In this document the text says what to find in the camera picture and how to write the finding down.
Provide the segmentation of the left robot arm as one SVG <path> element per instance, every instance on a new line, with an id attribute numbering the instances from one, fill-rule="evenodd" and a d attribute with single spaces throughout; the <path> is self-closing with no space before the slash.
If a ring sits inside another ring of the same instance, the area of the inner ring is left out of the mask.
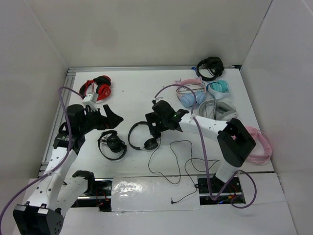
<path id="1" fill-rule="evenodd" d="M 71 177 L 67 173 L 85 142 L 85 135 L 92 130 L 117 127 L 123 118 L 108 105 L 103 106 L 105 116 L 98 108 L 81 104 L 66 108 L 66 122 L 57 134 L 50 161 L 31 196 L 24 204 L 17 204 L 13 217 L 22 235 L 60 234 L 67 211 L 82 194 L 96 191 L 94 174 L 78 170 Z"/>

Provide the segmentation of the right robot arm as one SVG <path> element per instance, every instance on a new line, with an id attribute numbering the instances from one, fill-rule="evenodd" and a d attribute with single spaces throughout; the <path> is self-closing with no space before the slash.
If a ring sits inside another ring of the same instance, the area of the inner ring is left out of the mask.
<path id="1" fill-rule="evenodd" d="M 158 101 L 152 112 L 145 115 L 151 135 L 158 139 L 167 130 L 199 134 L 201 140 L 209 138 L 219 144 L 223 162 L 215 173 L 213 186 L 224 192 L 230 187 L 230 178 L 246 161 L 256 142 L 240 120 L 214 120 L 197 116 L 185 109 L 175 111 L 171 105 Z"/>

